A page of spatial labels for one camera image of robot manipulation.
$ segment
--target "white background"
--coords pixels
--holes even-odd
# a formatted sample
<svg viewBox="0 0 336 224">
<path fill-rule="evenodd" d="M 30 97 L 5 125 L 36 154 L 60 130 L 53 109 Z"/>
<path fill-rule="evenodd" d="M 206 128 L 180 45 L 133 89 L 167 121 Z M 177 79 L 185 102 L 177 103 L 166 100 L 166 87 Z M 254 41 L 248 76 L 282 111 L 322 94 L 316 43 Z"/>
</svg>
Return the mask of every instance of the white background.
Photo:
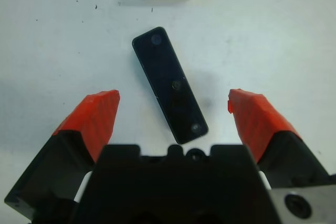
<svg viewBox="0 0 336 224">
<path fill-rule="evenodd" d="M 157 26 L 209 126 L 185 150 L 240 142 L 227 95 L 242 88 L 335 173 L 335 13 L 335 0 L 0 0 L 0 199 L 87 94 L 120 91 L 111 144 L 166 153 L 174 138 L 131 46 Z M 28 221 L 5 204 L 0 218 Z"/>
</svg>

